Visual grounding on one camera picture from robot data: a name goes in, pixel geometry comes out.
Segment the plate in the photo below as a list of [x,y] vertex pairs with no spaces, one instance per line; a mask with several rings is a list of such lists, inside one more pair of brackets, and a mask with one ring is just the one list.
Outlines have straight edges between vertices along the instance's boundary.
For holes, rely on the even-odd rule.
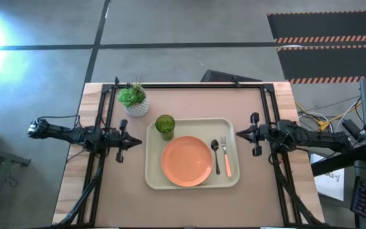
[[210,175],[212,167],[211,151],[196,137],[178,137],[163,150],[163,173],[169,181],[181,187],[201,184]]

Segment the glass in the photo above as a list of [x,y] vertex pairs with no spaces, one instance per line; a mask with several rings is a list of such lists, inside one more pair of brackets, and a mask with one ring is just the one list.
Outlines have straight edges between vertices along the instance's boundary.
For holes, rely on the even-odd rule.
[[164,114],[159,116],[155,123],[156,130],[160,132],[163,140],[170,141],[173,139],[175,132],[175,120],[172,116]]

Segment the plant pot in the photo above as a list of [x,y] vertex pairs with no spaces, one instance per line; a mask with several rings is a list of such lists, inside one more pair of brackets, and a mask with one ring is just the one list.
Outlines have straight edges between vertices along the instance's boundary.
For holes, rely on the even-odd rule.
[[142,103],[136,104],[130,107],[125,107],[126,112],[129,116],[132,117],[141,117],[144,116],[149,110],[149,100],[145,98]]

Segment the tray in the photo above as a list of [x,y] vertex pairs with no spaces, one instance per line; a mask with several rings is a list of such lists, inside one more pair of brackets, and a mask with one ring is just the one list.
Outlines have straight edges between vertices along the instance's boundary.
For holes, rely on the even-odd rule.
[[[176,120],[175,136],[193,136],[205,142],[213,155],[213,170],[209,177],[201,184],[188,188],[228,188],[235,185],[240,179],[240,165],[235,143],[233,124],[225,118],[202,118],[202,119],[178,119]],[[210,144],[213,139],[221,145],[221,137],[227,139],[227,154],[231,166],[232,176],[227,177],[224,161],[224,151],[220,147],[217,150],[220,175],[215,173],[215,157]],[[164,141],[156,130],[155,121],[152,122],[146,132],[146,161],[145,180],[155,190],[188,189],[177,186],[170,182],[161,168],[163,149],[169,143]]]

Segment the concrete floor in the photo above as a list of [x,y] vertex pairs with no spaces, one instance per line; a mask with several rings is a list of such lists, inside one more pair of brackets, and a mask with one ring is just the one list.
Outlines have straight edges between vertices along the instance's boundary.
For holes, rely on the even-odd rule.
[[[0,0],[0,45],[93,44],[103,4],[104,0]],[[272,42],[267,13],[341,10],[366,10],[366,0],[112,0],[102,43]],[[0,228],[51,223],[69,145],[33,140],[26,131],[38,116],[76,113],[90,54],[91,50],[0,51],[0,148],[32,158],[28,168],[13,167],[20,183],[4,187]],[[284,80],[274,48],[184,48],[101,50],[91,81],[113,81],[115,76],[131,81],[136,75],[148,82],[199,81],[207,69]],[[305,108],[359,95],[357,83],[292,88]],[[319,112],[338,115],[353,102]],[[347,118],[361,125],[354,113]],[[71,126],[74,119],[56,123]],[[346,189],[352,189],[351,182],[346,181]],[[343,204],[321,200],[328,223],[354,225],[353,214],[339,207]]]

